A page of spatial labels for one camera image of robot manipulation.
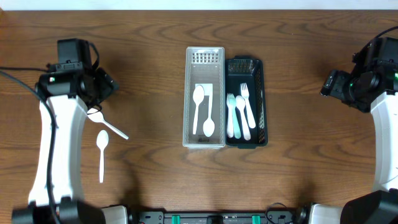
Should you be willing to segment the white plastic spoon long handle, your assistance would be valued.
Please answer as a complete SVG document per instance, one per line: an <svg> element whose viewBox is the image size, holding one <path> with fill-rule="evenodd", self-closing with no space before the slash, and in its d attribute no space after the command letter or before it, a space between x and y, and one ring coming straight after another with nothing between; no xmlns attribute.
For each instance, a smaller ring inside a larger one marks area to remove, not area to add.
<svg viewBox="0 0 398 224"><path fill-rule="evenodd" d="M205 97L205 91L204 88L201 85L198 85L195 87L194 92L193 92L193 101L195 103L195 114L194 114L194 119L193 119L193 134L196 135L197 133L197 126L198 126L198 110L199 106L204 100Z"/></svg>

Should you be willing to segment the white plastic utensil handle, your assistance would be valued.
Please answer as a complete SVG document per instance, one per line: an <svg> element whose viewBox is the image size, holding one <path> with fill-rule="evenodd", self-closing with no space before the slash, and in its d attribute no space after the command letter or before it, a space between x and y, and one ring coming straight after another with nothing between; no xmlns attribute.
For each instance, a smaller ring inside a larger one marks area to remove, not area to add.
<svg viewBox="0 0 398 224"><path fill-rule="evenodd" d="M251 129L254 129L256 127L256 122L255 122L254 115L253 115L251 105L249 102L249 90L248 90L247 83L242 83L240 87L241 87L241 96L244 98L245 104L246 104L248 125Z"/></svg>

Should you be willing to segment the pale green plastic spoon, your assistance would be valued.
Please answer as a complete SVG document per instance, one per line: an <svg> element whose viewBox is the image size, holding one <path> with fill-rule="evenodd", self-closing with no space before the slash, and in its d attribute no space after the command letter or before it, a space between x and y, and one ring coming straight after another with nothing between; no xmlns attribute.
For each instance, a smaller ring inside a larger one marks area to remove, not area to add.
<svg viewBox="0 0 398 224"><path fill-rule="evenodd" d="M213 94L205 93L205 96L208 96L208 118L203 123L203 133L206 137L210 137L215 130L215 123L211 118L212 107L213 107Z"/></svg>

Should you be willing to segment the white plastic fork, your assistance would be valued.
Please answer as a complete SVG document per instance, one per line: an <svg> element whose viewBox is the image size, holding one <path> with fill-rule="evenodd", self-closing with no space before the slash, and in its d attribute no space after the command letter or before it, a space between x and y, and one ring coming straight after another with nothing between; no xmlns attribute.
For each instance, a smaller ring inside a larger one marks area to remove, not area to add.
<svg viewBox="0 0 398 224"><path fill-rule="evenodd" d="M232 112L232 104L230 102L230 94L227 94L226 104L228 107L228 121L227 121L227 136L229 138L234 137L234 129L233 129L233 112Z"/></svg>

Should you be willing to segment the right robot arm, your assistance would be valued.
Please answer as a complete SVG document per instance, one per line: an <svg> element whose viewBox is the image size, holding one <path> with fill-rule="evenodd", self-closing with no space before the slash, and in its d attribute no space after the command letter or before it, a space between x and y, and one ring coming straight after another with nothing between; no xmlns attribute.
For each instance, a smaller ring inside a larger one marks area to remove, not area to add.
<svg viewBox="0 0 398 224"><path fill-rule="evenodd" d="M397 39L369 41L353 55L351 72L332 70L320 94L371 113L376 135L372 191L343 207L311 203L294 223L397 223Z"/></svg>

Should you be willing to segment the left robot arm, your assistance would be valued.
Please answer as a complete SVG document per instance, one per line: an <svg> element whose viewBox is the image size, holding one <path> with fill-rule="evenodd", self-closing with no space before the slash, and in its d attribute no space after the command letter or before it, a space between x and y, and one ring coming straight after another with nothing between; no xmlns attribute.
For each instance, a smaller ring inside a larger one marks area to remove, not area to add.
<svg viewBox="0 0 398 224"><path fill-rule="evenodd" d="M102 209L84 201L81 137L87 111L119 85L91 60L96 47L83 39L58 40L58 63L39 77L42 134L28 206L12 211L13 223L105 223Z"/></svg>

